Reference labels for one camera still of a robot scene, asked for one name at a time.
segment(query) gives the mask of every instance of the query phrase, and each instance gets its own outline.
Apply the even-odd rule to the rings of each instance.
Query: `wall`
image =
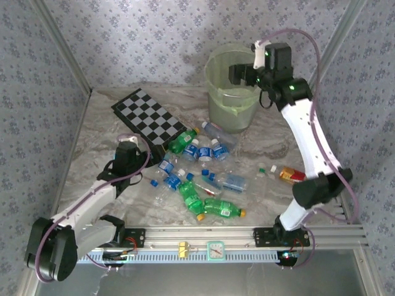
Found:
[[[0,295],[50,214],[86,98],[28,0],[0,3]]]
[[[395,295],[395,4],[368,1],[323,81],[320,108],[354,172],[360,219],[385,289]]]
[[[251,44],[279,28],[311,32],[325,49],[348,1],[45,0],[90,85],[139,81],[201,84],[218,45]],[[309,78],[314,53],[301,36],[282,36]]]

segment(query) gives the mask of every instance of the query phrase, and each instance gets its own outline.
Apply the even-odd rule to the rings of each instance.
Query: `blue bottle cap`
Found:
[[[214,173],[211,173],[210,176],[209,176],[209,179],[210,179],[211,181],[214,181],[214,178],[215,178],[215,174],[214,174]]]
[[[154,187],[158,186],[158,182],[157,182],[156,180],[151,180],[150,183],[151,183],[151,185],[154,186]]]
[[[186,175],[186,179],[187,179],[188,181],[191,181],[192,178],[193,178],[193,174],[192,174],[192,173],[188,173],[188,174]]]

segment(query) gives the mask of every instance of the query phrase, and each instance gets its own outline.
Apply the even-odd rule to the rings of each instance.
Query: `yellow clip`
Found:
[[[178,256],[180,258],[186,258],[189,254],[190,246],[187,242],[180,242],[178,244]]]

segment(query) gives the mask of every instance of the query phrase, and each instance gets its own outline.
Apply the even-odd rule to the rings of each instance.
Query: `marble surface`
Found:
[[[73,153],[69,174],[59,202],[63,210],[79,198],[93,183],[104,165],[114,156],[116,138],[130,132],[112,112],[111,105],[140,87],[100,89],[94,91]],[[200,126],[208,119],[207,93],[200,87],[174,87],[144,84],[141,86],[187,127]],[[293,134],[276,108],[259,109],[252,125],[236,135],[239,143],[233,151],[237,174],[250,176],[259,162],[266,165],[288,165],[303,169],[303,162]],[[252,196],[226,192],[222,199],[246,209],[245,218],[224,219],[207,216],[202,222],[186,209],[182,198],[174,193],[161,206],[154,205],[155,194],[148,183],[152,168],[145,178],[127,188],[100,215],[110,213],[123,218],[127,225],[271,225],[292,200],[291,186],[268,178],[262,182],[262,195]],[[333,203],[326,206],[334,213]],[[328,224],[327,217],[316,215],[309,224]]]

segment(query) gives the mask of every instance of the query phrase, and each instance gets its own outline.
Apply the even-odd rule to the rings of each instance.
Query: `yellow bottle cap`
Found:
[[[206,216],[204,214],[198,214],[198,216],[196,216],[198,221],[202,221]]]

